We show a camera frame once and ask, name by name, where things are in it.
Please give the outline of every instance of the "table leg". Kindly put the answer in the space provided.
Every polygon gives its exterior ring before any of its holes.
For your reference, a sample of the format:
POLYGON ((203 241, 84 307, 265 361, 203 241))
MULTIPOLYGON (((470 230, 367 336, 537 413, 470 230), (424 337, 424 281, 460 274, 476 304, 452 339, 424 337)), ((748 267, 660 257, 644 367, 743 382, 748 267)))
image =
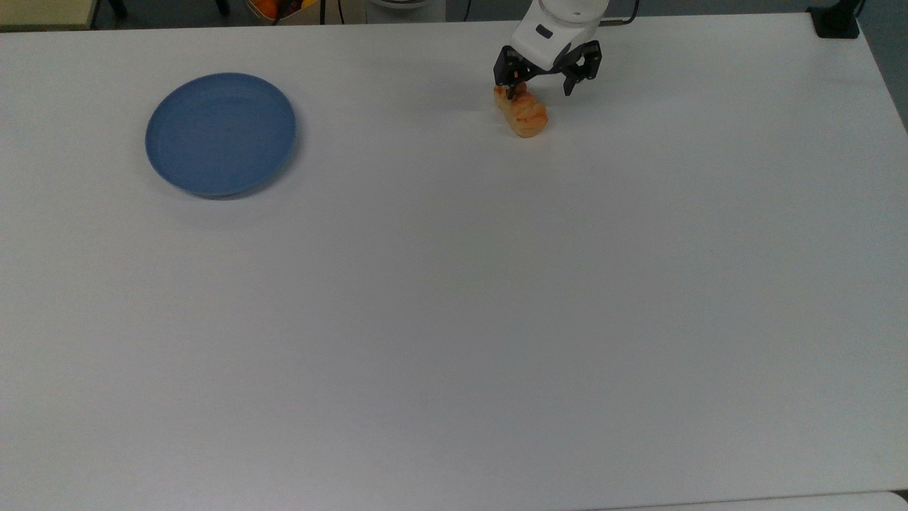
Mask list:
POLYGON ((125 18, 129 13, 126 12, 126 5, 123 4, 123 0, 108 0, 111 3, 113 8, 113 13, 116 14, 118 18, 125 18))
POLYGON ((227 16, 230 14, 230 4, 227 0, 214 0, 218 4, 218 10, 221 11, 222 16, 227 16))

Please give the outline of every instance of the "bread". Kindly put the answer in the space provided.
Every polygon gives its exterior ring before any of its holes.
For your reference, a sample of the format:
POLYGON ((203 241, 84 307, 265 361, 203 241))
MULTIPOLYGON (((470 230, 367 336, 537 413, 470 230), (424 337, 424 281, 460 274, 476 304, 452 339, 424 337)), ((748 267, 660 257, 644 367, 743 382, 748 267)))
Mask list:
POLYGON ((527 92, 527 84, 517 85, 513 99, 508 99, 507 87, 495 85, 495 104, 519 136, 538 135, 548 123, 545 104, 527 92))

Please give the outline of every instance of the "table surface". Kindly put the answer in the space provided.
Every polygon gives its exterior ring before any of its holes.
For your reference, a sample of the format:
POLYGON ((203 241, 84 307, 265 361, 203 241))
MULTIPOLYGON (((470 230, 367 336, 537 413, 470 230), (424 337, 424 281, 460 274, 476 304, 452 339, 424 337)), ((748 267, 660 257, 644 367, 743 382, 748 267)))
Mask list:
POLYGON ((4 509, 570 510, 908 487, 908 137, 807 15, 0 35, 4 509), (215 72, 301 136, 256 195, 145 125, 215 72))
POLYGON ((908 511, 908 503, 885 492, 653 506, 646 511, 908 511))
POLYGON ((0 30, 87 29, 97 0, 3 0, 0 30))

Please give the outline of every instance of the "orange fruit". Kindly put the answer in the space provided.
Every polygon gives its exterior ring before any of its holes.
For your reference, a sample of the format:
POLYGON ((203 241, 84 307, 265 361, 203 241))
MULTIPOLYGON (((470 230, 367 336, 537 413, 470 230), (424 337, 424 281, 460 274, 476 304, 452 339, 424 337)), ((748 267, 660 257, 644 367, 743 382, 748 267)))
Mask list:
POLYGON ((259 9, 259 12, 265 15, 270 19, 278 17, 278 5, 274 0, 252 0, 252 4, 255 5, 256 9, 259 9))

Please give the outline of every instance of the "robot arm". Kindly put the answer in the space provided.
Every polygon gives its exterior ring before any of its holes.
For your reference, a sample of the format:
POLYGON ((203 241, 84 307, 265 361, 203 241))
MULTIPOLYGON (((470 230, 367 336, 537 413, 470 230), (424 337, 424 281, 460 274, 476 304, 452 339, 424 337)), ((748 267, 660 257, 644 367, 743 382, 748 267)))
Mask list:
POLYGON ((565 95, 596 77, 602 52, 592 41, 609 0, 533 0, 495 63, 496 85, 514 87, 537 75, 565 76, 565 95))

